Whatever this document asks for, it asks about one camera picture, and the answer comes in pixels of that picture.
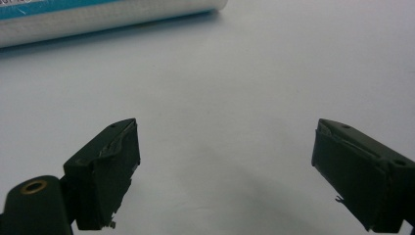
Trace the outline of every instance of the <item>cylindrical roll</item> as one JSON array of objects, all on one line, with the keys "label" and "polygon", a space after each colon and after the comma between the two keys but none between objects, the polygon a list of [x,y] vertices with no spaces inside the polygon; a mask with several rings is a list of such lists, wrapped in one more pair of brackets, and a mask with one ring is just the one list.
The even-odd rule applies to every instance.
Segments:
[{"label": "cylindrical roll", "polygon": [[0,48],[220,10],[227,0],[0,0]]}]

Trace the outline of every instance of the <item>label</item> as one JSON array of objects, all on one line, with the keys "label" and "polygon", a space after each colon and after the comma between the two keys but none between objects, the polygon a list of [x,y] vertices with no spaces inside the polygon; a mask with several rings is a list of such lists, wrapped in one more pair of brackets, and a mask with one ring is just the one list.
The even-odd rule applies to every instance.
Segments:
[{"label": "label", "polygon": [[0,20],[28,17],[118,0],[0,0]]}]

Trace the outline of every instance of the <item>black object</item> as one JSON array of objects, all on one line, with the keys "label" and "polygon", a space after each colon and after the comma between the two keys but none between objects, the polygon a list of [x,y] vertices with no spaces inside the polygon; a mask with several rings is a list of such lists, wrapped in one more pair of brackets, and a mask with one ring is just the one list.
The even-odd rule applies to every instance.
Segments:
[{"label": "black object", "polygon": [[71,235],[115,227],[113,213],[140,164],[137,123],[122,120],[104,129],[65,164],[65,176],[30,179],[12,189],[0,215],[2,235]]},{"label": "black object", "polygon": [[415,225],[415,163],[360,131],[320,119],[312,165],[366,230],[397,233]]}]

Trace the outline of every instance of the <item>table surface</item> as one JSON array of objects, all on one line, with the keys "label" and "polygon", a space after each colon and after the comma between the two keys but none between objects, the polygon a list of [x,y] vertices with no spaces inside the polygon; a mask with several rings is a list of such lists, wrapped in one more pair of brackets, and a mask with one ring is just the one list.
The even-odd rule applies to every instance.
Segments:
[{"label": "table surface", "polygon": [[[230,1],[0,51],[0,207],[112,122],[142,164],[116,230],[367,234],[311,166],[320,118],[415,160],[415,1]],[[400,234],[409,234],[404,223]]]}]

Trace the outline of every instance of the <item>white tube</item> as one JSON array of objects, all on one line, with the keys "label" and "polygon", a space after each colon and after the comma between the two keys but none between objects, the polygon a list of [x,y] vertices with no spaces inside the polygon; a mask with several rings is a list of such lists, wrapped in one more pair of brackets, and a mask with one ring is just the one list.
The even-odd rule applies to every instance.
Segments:
[{"label": "white tube", "polygon": [[[79,1],[88,0],[59,1],[84,4]],[[78,7],[72,3],[66,6],[56,3],[54,0],[0,0],[0,48],[221,10],[227,0],[95,0],[93,5]]]}]

